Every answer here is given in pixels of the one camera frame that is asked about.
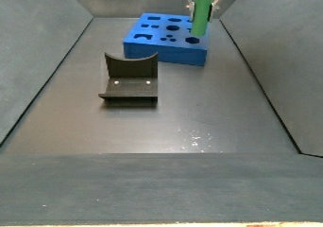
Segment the black bracket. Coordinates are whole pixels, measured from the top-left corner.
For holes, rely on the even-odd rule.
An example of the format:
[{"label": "black bracket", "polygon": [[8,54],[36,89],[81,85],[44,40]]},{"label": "black bracket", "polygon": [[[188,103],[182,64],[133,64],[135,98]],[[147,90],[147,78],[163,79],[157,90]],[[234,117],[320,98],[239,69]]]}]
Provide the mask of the black bracket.
[{"label": "black bracket", "polygon": [[109,79],[105,93],[99,97],[157,99],[157,53],[143,59],[104,56]]}]

